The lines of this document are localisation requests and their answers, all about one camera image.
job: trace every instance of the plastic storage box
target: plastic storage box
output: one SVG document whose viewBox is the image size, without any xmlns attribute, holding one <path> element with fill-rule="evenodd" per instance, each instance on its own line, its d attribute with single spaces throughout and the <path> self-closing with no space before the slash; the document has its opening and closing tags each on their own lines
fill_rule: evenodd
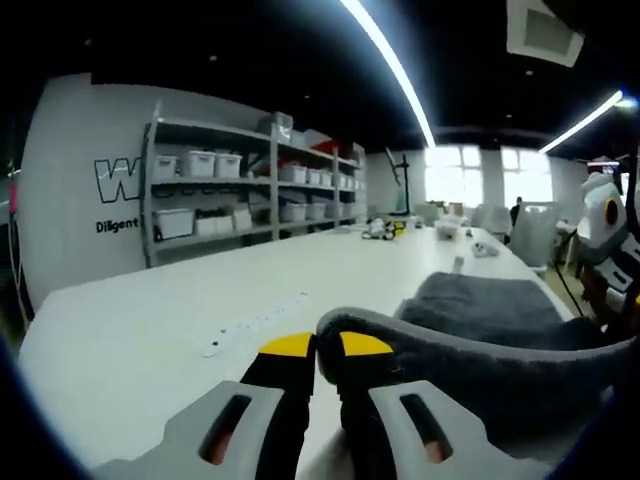
<svg viewBox="0 0 640 480">
<path fill-rule="evenodd" d="M 307 168 L 307 183 L 309 185 L 320 185 L 320 170 Z"/>
<path fill-rule="evenodd" d="M 174 155 L 156 155 L 153 165 L 154 180 L 170 180 L 176 174 L 178 157 Z"/>
<path fill-rule="evenodd" d="M 236 231 L 253 228 L 253 219 L 248 209 L 243 208 L 233 212 L 233 227 Z"/>
<path fill-rule="evenodd" d="M 215 176 L 218 178 L 240 178 L 241 155 L 216 154 Z"/>
<path fill-rule="evenodd" d="M 158 210 L 156 216 L 163 240 L 193 235 L 193 210 L 188 208 Z"/>
<path fill-rule="evenodd" d="M 306 183 L 307 167 L 300 165 L 285 165 L 278 171 L 278 178 L 284 182 Z"/>
<path fill-rule="evenodd" d="M 215 217 L 196 218 L 196 235 L 210 237 L 217 233 Z"/>
<path fill-rule="evenodd" d="M 340 190 L 346 190 L 347 189 L 347 176 L 343 175 L 342 173 L 339 176 L 340 178 L 340 185 L 338 188 L 340 188 Z"/>
<path fill-rule="evenodd" d="M 182 177 L 213 177 L 215 163 L 214 152 L 191 150 L 187 158 L 180 162 L 180 175 Z"/>
<path fill-rule="evenodd" d="M 333 185 L 333 173 L 327 170 L 320 171 L 320 185 L 330 187 Z"/>
<path fill-rule="evenodd" d="M 307 204 L 307 219 L 322 220 L 327 210 L 326 203 L 309 203 Z"/>
<path fill-rule="evenodd" d="M 214 217 L 216 221 L 216 234 L 224 235 L 233 232 L 233 218 L 231 215 L 226 217 Z"/>
<path fill-rule="evenodd" d="M 335 217 L 342 218 L 342 210 L 343 210 L 343 208 L 344 208 L 343 204 L 339 203 L 338 204 L 338 214 L 336 215 L 334 213 L 335 208 L 334 208 L 333 202 L 328 203 L 327 204 L 327 212 L 326 212 L 327 218 L 335 218 Z"/>
<path fill-rule="evenodd" d="M 307 217 L 306 203 L 289 203 L 282 207 L 283 222 L 303 222 Z"/>
<path fill-rule="evenodd" d="M 296 148 L 307 148 L 307 139 L 305 134 L 302 132 L 291 130 L 290 144 L 292 147 Z"/>
<path fill-rule="evenodd" d="M 271 126 L 276 130 L 276 141 L 288 145 L 291 142 L 293 117 L 282 112 L 273 112 L 258 121 L 258 131 L 271 135 Z"/>
<path fill-rule="evenodd" d="M 355 217 L 360 214 L 359 204 L 345 203 L 342 206 L 342 215 L 345 217 Z"/>
</svg>

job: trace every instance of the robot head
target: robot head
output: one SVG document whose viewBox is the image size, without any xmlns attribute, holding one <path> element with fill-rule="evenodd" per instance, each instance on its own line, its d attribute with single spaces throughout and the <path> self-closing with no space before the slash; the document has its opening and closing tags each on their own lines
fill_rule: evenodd
<svg viewBox="0 0 640 480">
<path fill-rule="evenodd" d="M 611 175 L 592 173 L 582 185 L 585 214 L 578 236 L 587 259 L 599 263 L 627 237 L 627 214 Z"/>
</svg>

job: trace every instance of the person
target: person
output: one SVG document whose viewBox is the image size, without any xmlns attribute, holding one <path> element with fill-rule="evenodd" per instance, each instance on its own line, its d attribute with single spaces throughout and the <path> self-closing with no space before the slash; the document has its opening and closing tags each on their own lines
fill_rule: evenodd
<svg viewBox="0 0 640 480">
<path fill-rule="evenodd" d="M 511 225 L 513 227 L 516 226 L 516 220 L 518 220 L 518 214 L 520 213 L 520 204 L 522 203 L 522 197 L 518 197 L 516 199 L 516 204 L 514 207 L 511 207 L 509 210 L 509 214 L 511 215 Z"/>
</svg>

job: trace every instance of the window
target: window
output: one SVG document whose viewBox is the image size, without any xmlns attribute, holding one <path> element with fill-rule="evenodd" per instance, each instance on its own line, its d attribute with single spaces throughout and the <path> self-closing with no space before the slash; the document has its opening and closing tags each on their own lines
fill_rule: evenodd
<svg viewBox="0 0 640 480">
<path fill-rule="evenodd" d="M 532 150 L 502 149 L 504 172 L 504 204 L 515 205 L 522 197 L 525 202 L 552 202 L 549 157 Z"/>
<path fill-rule="evenodd" d="M 425 200 L 461 202 L 475 208 L 483 202 L 478 147 L 445 146 L 425 150 Z"/>
</svg>

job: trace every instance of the black ceiling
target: black ceiling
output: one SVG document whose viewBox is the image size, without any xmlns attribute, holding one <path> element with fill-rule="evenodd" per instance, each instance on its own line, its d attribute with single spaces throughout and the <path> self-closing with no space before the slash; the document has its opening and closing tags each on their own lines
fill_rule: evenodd
<svg viewBox="0 0 640 480">
<path fill-rule="evenodd" d="M 400 58 L 439 143 L 539 148 L 616 89 L 640 93 L 638 7 L 621 0 L 580 9 L 587 2 L 548 0 L 585 35 L 573 68 L 508 54 L 504 0 L 361 3 Z M 19 156 L 46 79 L 84 71 L 94 83 L 177 88 L 285 111 L 301 128 L 369 151 L 424 145 L 395 77 L 339 0 L 167 5 L 16 14 L 12 26 L 22 33 L 10 39 L 0 99 L 3 155 Z M 629 114 L 609 112 L 552 153 L 620 155 L 630 125 Z"/>
</svg>

